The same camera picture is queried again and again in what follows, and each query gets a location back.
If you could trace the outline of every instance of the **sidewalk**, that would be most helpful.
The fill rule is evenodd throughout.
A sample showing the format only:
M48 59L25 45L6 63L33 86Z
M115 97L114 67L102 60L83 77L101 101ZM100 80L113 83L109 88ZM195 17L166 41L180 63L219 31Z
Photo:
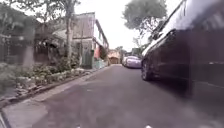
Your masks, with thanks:
M61 92L74 87L76 85L81 85L87 79L92 76L95 76L105 70L109 69L110 67L105 67L100 70L91 70L91 74L78 78L74 81L70 81L68 83L62 84L52 90L49 90L45 93L37 95L35 97L26 99L20 103L8 106L3 109L5 116L0 116L7 118L10 126L5 124L5 121L0 120L0 128L31 128L34 123L44 117L48 110L46 106L42 103L43 101L60 94Z

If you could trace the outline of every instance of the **road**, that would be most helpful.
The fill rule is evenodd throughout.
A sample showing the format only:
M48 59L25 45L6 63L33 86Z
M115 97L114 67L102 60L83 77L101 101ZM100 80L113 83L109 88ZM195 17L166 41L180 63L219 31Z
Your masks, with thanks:
M175 82L145 82L117 65L44 101L48 114L33 128L224 127L223 100L183 94Z

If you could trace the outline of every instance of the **car window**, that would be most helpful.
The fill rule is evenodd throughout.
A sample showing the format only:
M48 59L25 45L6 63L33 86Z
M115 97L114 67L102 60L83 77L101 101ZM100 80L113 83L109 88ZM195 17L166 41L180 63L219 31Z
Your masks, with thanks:
M136 57L136 56L129 56L127 59L139 60L139 58L138 58L138 57Z

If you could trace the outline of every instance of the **narrow street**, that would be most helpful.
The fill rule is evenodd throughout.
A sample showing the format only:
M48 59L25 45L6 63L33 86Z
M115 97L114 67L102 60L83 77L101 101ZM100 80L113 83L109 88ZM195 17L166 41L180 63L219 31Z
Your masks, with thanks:
M33 128L224 127L223 106L182 93L180 86L144 82L140 70L116 65L44 101L48 114Z

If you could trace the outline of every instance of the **leaf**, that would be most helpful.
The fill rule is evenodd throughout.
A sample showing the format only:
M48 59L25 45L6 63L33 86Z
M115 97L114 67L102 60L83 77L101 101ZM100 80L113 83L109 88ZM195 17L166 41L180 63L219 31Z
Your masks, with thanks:
M129 29L153 30L157 25L156 19L166 16L165 0L132 0L126 5L123 13L125 26Z

